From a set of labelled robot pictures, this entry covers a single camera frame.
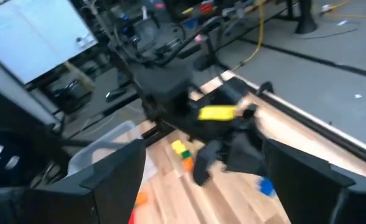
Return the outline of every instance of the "green lego brick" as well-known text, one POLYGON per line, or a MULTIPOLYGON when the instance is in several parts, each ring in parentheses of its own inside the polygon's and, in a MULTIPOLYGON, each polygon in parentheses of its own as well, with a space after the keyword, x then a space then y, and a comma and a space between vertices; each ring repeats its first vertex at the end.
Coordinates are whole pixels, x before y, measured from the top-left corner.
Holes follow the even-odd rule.
POLYGON ((182 152, 181 153, 181 157, 182 157, 182 159, 186 159, 188 157, 191 157, 190 151, 189 150, 186 150, 186 151, 182 152))

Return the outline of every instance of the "yellow cable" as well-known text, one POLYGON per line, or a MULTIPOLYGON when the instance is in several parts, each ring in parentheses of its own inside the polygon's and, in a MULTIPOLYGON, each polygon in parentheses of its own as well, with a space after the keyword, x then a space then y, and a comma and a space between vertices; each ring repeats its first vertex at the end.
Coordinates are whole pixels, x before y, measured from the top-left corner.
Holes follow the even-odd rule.
POLYGON ((366 15, 356 15, 356 14, 336 14, 336 13, 331 13, 331 14, 328 14, 328 16, 332 16, 332 17, 354 17, 354 18, 365 18, 366 19, 366 15))
POLYGON ((331 13, 331 12, 334 12, 336 11, 338 8, 346 5, 350 3, 350 0, 345 0, 341 3, 338 3, 336 5, 332 5, 329 9, 329 13, 327 14, 328 16, 332 16, 332 17, 354 17, 354 18, 365 18, 366 19, 366 15, 359 15, 359 14, 336 14, 336 13, 331 13))
POLYGON ((262 42, 263 42, 263 25, 264 25, 264 22, 265 22, 265 14, 263 12, 263 0, 260 0, 260 3, 259 3, 258 7, 259 7, 259 18, 260 18, 258 45, 256 46, 256 49, 251 54, 251 56, 249 56, 244 61, 240 62, 236 67, 232 68, 232 71, 242 67, 244 64, 249 62, 256 55, 256 53, 258 53, 258 51, 260 50, 260 47, 262 46, 262 42))

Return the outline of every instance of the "orange lego brick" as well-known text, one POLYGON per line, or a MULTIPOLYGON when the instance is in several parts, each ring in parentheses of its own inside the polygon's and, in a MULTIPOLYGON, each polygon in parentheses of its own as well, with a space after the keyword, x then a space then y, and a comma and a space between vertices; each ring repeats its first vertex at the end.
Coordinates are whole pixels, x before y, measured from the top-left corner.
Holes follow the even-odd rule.
POLYGON ((138 193, 138 196, 136 197, 136 201, 134 203, 134 206, 140 206, 142 204, 145 204, 148 201, 148 195, 146 192, 140 192, 138 193))
POLYGON ((194 168, 194 162, 192 157, 188 157, 183 160, 183 168, 186 171, 190 171, 194 168))

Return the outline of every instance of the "table leg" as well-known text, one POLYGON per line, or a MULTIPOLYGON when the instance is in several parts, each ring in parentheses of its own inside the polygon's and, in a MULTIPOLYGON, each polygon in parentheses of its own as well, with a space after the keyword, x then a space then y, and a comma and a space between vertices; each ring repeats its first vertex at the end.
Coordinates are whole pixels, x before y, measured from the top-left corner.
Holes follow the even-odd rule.
POLYGON ((301 11, 301 15, 299 16, 295 33, 308 34, 315 31, 317 24, 314 22, 312 16, 312 0, 299 0, 299 10, 301 11))
POLYGON ((293 9, 293 0, 285 0, 285 3, 287 5, 287 15, 278 15, 275 16, 275 19, 281 19, 284 21, 297 21, 298 17, 294 16, 294 9, 293 9))

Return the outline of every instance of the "wooden tabletop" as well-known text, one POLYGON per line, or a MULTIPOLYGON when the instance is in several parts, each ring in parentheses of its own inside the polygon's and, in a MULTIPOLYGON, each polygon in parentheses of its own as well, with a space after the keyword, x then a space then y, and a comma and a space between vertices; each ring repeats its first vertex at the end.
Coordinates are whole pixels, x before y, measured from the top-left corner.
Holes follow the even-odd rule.
MULTIPOLYGON (((232 72, 225 72, 222 76, 227 80, 235 75, 232 72)), ((202 90, 210 92, 220 84, 219 79, 215 78, 204 84, 202 90)), ((193 99, 199 98, 196 94, 192 94, 191 97, 193 99)), ((328 124, 282 99, 276 96, 274 98, 366 148, 364 143, 335 128, 328 127, 328 124)), ((248 96, 245 100, 254 102, 259 106, 256 116, 261 131, 269 138, 366 176, 366 162, 336 146, 261 99, 248 96)), ((153 124, 148 121, 138 126, 142 133, 151 127, 153 124)), ((259 192, 258 181, 260 177, 258 176, 224 173, 222 172, 223 164, 217 162, 210 169, 212 179, 203 187, 196 185, 191 176, 182 168, 179 156, 171 148, 171 143, 178 139, 194 155, 196 150, 202 146, 201 142, 191 143, 184 133, 174 131, 149 147, 148 154, 157 168, 157 173, 142 184, 142 190, 149 195, 149 200, 146 204, 135 208, 137 224, 289 223, 278 197, 267 197, 259 192)))

